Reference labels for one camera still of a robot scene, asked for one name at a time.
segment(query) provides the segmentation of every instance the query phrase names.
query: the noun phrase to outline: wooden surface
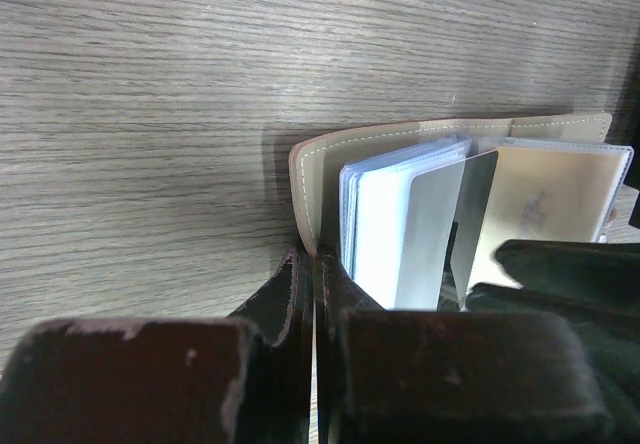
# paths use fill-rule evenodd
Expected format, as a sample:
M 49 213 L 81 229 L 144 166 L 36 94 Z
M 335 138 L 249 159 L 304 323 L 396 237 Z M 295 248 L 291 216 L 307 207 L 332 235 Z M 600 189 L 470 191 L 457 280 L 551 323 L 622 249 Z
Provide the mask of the wooden surface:
M 639 11 L 640 0 L 0 0 L 0 363 L 52 316 L 234 309 L 294 235 L 297 141 L 369 123 L 619 110 Z M 616 122 L 610 139 L 624 140 Z

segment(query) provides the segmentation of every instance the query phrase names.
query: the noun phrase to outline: white stitching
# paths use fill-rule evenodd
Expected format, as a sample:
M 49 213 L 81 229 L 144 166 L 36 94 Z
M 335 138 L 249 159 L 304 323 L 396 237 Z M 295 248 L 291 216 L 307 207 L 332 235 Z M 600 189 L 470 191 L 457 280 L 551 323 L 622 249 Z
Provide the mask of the white stitching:
M 302 175 L 302 197 L 304 200 L 304 210 L 305 213 L 307 215 L 307 223 L 309 224 L 309 231 L 311 232 L 311 240 L 313 240 L 315 242 L 316 240 L 316 236 L 313 232 L 313 226 L 311 225 L 311 216 L 309 215 L 309 205 L 307 203 L 307 187 L 306 187 L 306 181 L 305 181 L 305 177 L 304 177 L 304 159 L 306 157 L 309 157 L 317 152 L 320 151 L 324 151 L 326 149 L 330 149 L 332 147 L 337 147 L 337 146 L 341 146 L 343 144 L 347 144 L 349 142 L 356 142 L 356 141 L 365 141 L 367 139 L 377 139 L 379 137 L 389 137 L 389 136 L 402 136 L 405 134 L 414 134 L 416 132 L 424 132 L 424 131 L 441 131 L 441 130 L 445 130 L 445 129 L 456 129 L 456 128 L 462 128 L 462 129 L 496 129 L 496 128 L 506 128 L 506 127 L 511 127 L 514 129 L 520 128 L 520 127 L 543 127 L 543 126 L 560 126 L 563 124 L 577 124 L 579 122 L 602 122 L 602 129 L 600 130 L 600 135 L 598 137 L 599 140 L 602 140 L 602 136 L 604 134 L 604 130 L 605 127 L 607 125 L 607 122 L 604 119 L 578 119 L 578 120 L 574 120 L 574 121 L 562 121 L 562 122 L 544 122 L 544 123 L 540 123 L 540 124 L 507 124 L 504 126 L 492 126 L 489 124 L 480 124 L 477 126 L 465 126 L 463 124 L 459 124 L 459 125 L 455 125 L 455 126 L 445 126 L 445 127 L 431 127 L 431 128 L 420 128 L 420 129 L 415 129 L 413 131 L 403 131 L 403 132 L 392 132 L 392 133 L 387 133 L 387 134 L 378 134 L 377 136 L 367 136 L 367 137 L 358 137 L 356 139 L 347 139 L 345 141 L 340 141 L 340 142 L 336 142 L 335 144 L 331 144 L 329 146 L 325 146 L 322 147 L 320 149 L 316 149 L 315 151 L 311 151 L 308 152 L 306 154 L 304 154 L 301 158 L 300 158 L 300 173 Z

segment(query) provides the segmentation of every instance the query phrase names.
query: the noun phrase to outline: gray wooden table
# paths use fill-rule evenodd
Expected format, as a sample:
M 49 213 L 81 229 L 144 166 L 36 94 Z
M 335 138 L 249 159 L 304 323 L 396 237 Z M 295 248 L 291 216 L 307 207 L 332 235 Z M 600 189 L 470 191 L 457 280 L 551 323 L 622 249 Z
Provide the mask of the gray wooden table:
M 231 311 L 294 235 L 300 140 L 605 109 L 624 141 L 640 0 L 0 0 L 0 23 L 2 363 L 52 316 Z

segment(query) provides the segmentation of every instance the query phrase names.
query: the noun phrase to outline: card holder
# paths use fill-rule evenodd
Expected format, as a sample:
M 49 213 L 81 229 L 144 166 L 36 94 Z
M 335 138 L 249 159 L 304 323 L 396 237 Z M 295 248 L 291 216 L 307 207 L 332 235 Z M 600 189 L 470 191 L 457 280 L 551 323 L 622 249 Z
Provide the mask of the card holder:
M 357 200 L 356 209 L 346 209 L 348 202 L 343 202 L 347 212 L 341 221 L 351 221 L 353 232 L 342 240 L 342 262 L 352 279 L 383 307 L 399 307 L 396 297 L 401 294 L 418 308 L 437 305 L 450 223 L 470 147 L 471 139 L 451 137 L 345 167 L 344 174 L 359 182 L 357 195 L 347 199 Z M 415 259 L 407 259 L 408 253 Z
M 504 139 L 495 149 L 498 161 L 469 284 L 519 287 L 493 259 L 495 250 L 509 239 L 596 242 L 633 149 L 521 139 Z
M 345 164 L 453 133 L 602 142 L 606 113 L 513 119 L 448 119 L 338 131 L 297 144 L 289 156 L 294 213 L 305 248 L 339 243 L 339 176 Z

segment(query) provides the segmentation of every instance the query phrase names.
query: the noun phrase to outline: beige wallet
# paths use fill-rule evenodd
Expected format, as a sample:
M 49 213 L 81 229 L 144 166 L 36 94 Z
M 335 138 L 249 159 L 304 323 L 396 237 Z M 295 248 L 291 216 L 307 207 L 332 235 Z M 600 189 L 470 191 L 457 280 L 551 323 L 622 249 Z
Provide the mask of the beige wallet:
M 289 155 L 291 192 L 300 237 L 311 255 L 316 254 L 318 243 L 333 247 L 338 243 L 339 176 L 347 162 L 453 133 L 602 142 L 610 124 L 611 115 L 606 113 L 447 119 L 360 127 L 301 142 Z

